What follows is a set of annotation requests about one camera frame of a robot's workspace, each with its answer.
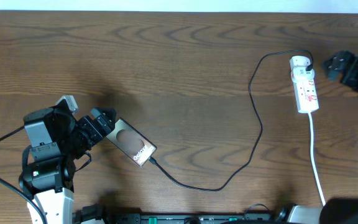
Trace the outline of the Samsung Galaxy smartphone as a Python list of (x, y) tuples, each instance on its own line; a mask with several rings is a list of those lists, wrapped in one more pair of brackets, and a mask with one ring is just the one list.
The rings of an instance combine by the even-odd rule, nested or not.
[(115, 129), (106, 137), (140, 167), (157, 150), (155, 144), (122, 118), (116, 121)]

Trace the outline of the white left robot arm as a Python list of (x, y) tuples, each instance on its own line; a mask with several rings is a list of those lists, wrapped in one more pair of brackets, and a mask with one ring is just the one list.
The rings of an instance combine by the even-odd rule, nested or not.
[(30, 147), (22, 155), (19, 184), (30, 204), (33, 223), (72, 223), (74, 161), (87, 155), (115, 128), (116, 111), (93, 108), (90, 116), (75, 119), (68, 106), (57, 105), (24, 117)]

